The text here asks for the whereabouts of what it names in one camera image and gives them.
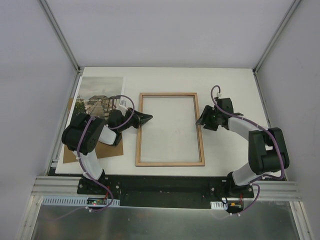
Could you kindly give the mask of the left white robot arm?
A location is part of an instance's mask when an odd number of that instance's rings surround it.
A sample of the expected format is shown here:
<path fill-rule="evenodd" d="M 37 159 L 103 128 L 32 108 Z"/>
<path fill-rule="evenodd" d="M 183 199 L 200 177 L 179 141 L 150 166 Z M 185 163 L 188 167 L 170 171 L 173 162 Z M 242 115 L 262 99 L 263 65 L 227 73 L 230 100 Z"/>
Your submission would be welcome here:
<path fill-rule="evenodd" d="M 110 111 L 108 119 L 78 113 L 63 131 L 61 141 L 73 152 L 83 170 L 83 175 L 90 179 L 88 188 L 99 195 L 105 191 L 106 183 L 100 177 L 104 174 L 97 153 L 98 143 L 116 147 L 122 140 L 122 132 L 133 127 L 140 129 L 153 118 L 151 114 L 139 112 L 131 107 L 125 114 L 119 109 Z"/>

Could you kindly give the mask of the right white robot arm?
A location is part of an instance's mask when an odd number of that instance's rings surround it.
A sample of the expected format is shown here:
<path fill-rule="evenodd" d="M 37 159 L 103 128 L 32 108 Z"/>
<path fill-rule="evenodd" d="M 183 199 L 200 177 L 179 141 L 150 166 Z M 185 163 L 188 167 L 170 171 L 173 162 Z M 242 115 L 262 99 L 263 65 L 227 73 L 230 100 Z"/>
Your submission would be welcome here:
<path fill-rule="evenodd" d="M 226 194 L 237 197 L 242 193 L 243 186 L 265 177 L 283 179 L 290 159 L 282 130 L 278 127 L 266 129 L 243 114 L 234 112 L 230 98 L 215 97 L 213 100 L 214 106 L 204 107 L 196 125 L 211 131 L 222 127 L 248 141 L 248 163 L 229 173 Z"/>

